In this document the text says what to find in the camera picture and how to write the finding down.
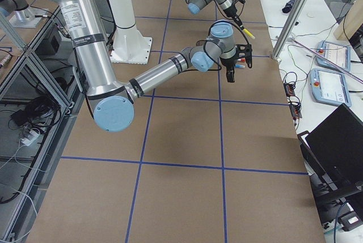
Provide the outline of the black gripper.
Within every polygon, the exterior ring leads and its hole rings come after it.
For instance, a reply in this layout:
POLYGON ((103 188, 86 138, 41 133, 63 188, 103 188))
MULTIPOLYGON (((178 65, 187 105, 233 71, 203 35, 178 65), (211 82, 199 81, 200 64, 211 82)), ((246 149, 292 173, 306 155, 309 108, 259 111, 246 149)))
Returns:
POLYGON ((232 18, 235 24, 241 29, 244 30, 243 22, 240 19, 240 15, 243 12, 245 0, 227 0, 228 6, 226 9, 224 9, 224 13, 228 18, 232 18), (242 8, 240 12, 238 12, 238 9, 236 8, 236 4, 241 3, 242 8))
POLYGON ((252 68, 252 45, 251 44, 236 44, 228 52, 221 54, 221 63, 226 67, 226 79, 228 83, 235 82, 234 66, 237 61, 244 58, 247 67, 252 68))

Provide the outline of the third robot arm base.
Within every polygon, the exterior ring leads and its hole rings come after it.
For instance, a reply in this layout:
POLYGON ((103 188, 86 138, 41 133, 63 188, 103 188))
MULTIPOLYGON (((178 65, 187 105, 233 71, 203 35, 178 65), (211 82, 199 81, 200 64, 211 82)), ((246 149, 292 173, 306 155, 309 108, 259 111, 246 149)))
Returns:
POLYGON ((36 28, 43 18, 49 16, 44 10, 32 8, 26 0, 1 0, 1 14, 6 18, 12 13, 10 23, 15 28, 36 28))

